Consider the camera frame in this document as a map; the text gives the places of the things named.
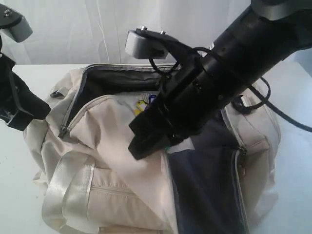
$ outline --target bag strap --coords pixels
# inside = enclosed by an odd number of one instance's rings
[[[55,172],[52,176],[45,199],[42,206],[43,221],[52,229],[61,234],[86,234],[75,228],[66,225],[67,220],[63,215],[65,210],[65,196],[71,197],[78,211],[79,217],[76,217],[76,223],[82,219],[87,221],[88,197],[91,187],[91,179],[93,177],[93,168],[95,165],[94,159],[86,154],[79,152],[68,152],[58,162]],[[80,186],[80,193],[70,193],[67,191],[74,177],[79,174],[79,177],[84,177],[86,186]],[[98,233],[99,227],[94,227],[93,230],[88,230],[87,233]]]

